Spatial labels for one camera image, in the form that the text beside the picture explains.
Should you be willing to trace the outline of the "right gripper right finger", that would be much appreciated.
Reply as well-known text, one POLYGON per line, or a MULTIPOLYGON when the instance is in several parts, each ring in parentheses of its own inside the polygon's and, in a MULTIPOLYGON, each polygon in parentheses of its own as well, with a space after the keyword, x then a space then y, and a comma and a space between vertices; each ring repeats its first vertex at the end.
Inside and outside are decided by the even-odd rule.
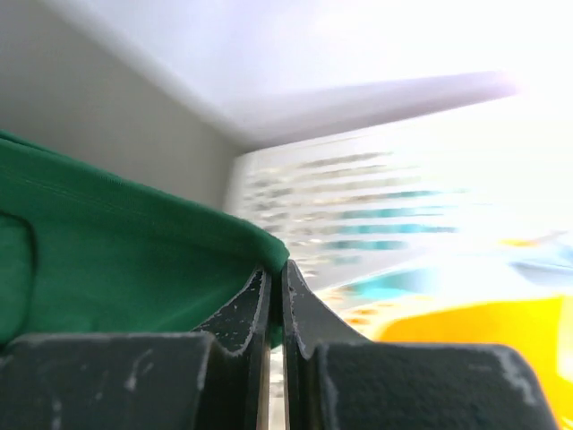
POLYGON ((366 339, 281 273, 289 429, 554 429, 533 368, 502 344, 366 339))

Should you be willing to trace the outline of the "white perforated file organizer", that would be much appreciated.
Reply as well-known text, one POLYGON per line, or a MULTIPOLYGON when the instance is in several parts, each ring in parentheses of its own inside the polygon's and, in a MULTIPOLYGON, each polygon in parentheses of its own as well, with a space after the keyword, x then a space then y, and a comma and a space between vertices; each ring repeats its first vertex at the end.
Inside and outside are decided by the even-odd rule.
MULTIPOLYGON (((458 189, 467 188, 440 171, 433 152, 382 145, 374 135, 363 134, 293 143, 238 157, 230 176, 227 210, 282 240, 312 290, 321 266, 329 261, 327 244, 342 234, 341 226, 351 211, 396 209, 458 189)), ((541 288, 523 296, 495 298, 571 289, 541 288)), ((331 300, 316 294, 338 311, 404 297, 495 299, 401 292, 391 298, 344 301, 339 293, 331 300)))

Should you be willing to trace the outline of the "orange plastic folder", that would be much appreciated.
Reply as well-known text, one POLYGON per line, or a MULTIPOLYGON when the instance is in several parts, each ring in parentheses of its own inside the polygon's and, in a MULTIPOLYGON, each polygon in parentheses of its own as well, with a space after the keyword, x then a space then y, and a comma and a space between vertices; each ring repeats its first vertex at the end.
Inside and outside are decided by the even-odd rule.
POLYGON ((552 406, 572 409, 572 296, 441 309, 378 326, 379 341, 501 344, 533 367, 552 406))

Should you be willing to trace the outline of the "green t shirt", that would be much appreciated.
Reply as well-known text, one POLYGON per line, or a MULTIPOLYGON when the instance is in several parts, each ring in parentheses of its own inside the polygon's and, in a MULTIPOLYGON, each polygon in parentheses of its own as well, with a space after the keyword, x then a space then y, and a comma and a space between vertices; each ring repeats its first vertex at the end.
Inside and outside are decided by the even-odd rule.
POLYGON ((1 136, 1 341, 189 331, 289 253, 250 222, 1 136))

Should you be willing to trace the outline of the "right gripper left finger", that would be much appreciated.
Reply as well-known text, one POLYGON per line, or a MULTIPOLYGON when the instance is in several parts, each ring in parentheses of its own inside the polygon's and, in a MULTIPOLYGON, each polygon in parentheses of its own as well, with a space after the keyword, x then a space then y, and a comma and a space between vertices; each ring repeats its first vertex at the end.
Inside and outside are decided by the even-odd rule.
POLYGON ((1 355, 4 429, 264 429, 271 278, 193 331, 34 334, 1 355))

